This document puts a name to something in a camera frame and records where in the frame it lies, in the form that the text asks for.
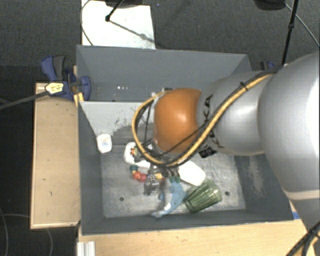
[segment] yellow label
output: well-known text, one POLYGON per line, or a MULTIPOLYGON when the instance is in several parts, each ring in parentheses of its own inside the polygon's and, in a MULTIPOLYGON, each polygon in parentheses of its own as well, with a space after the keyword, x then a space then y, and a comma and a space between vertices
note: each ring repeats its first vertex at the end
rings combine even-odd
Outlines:
POLYGON ((59 82, 51 82, 45 86, 45 89, 50 94, 61 93, 64 90, 64 84, 59 82))

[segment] gray plastic container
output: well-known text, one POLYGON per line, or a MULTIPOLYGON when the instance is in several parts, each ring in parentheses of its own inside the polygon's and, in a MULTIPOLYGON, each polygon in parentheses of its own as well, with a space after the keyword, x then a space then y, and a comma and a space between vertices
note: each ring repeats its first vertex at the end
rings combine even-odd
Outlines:
MULTIPOLYGON (((218 185, 222 201, 195 214, 181 205, 160 219, 151 216, 160 204, 159 191, 143 195, 143 184, 131 178, 123 159, 125 145, 133 141, 134 111, 151 92, 163 87, 203 89, 223 77, 250 71, 246 55, 78 46, 77 70, 78 76, 88 75, 92 84, 90 101, 78 108, 84 235, 293 219, 289 201, 264 155, 217 153, 206 159, 196 155, 192 161, 218 185), (112 136, 113 148, 106 154, 97 148, 96 136, 101 133, 112 136)), ((139 129, 144 130, 143 122, 139 129)), ((182 185, 186 191, 192 189, 182 185)))

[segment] wooden table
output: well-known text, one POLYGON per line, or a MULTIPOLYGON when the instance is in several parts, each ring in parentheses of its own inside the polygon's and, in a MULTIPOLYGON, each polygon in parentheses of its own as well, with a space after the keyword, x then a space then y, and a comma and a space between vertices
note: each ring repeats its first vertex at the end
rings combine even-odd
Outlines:
MULTIPOLYGON (((44 85, 37 83, 36 92, 44 85)), ((74 227, 81 216, 76 106, 46 96, 36 100, 34 111, 30 228, 74 227)), ((89 236, 79 229, 78 241, 94 241, 97 256, 284 256, 305 232, 297 219, 89 236)))

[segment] green glass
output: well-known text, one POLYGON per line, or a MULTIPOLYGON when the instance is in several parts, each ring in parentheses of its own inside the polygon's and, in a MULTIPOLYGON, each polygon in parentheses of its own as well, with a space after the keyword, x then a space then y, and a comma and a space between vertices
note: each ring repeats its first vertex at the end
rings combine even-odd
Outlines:
POLYGON ((197 213, 221 200, 218 186, 212 180, 206 180, 184 200, 184 203, 191 213, 197 213))

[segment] metal rod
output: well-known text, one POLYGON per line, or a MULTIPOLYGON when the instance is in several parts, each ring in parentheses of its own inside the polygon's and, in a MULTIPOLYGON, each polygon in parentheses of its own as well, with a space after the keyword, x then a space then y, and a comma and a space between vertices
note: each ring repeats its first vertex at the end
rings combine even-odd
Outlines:
POLYGON ((123 1, 124 0, 119 0, 119 2, 113 7, 112 11, 107 16, 105 16, 105 21, 106 22, 110 21, 111 15, 115 12, 115 10, 119 7, 119 5, 122 4, 123 1))
POLYGON ((295 27, 295 18, 296 18, 296 13, 297 13, 297 8, 298 8, 298 2, 299 2, 299 0, 294 0, 294 2, 293 2, 291 18, 290 18, 290 22, 289 22, 289 26, 288 26, 288 34, 286 36, 285 47, 284 47, 281 65, 284 65, 286 63, 291 33, 292 33, 292 29, 295 27))

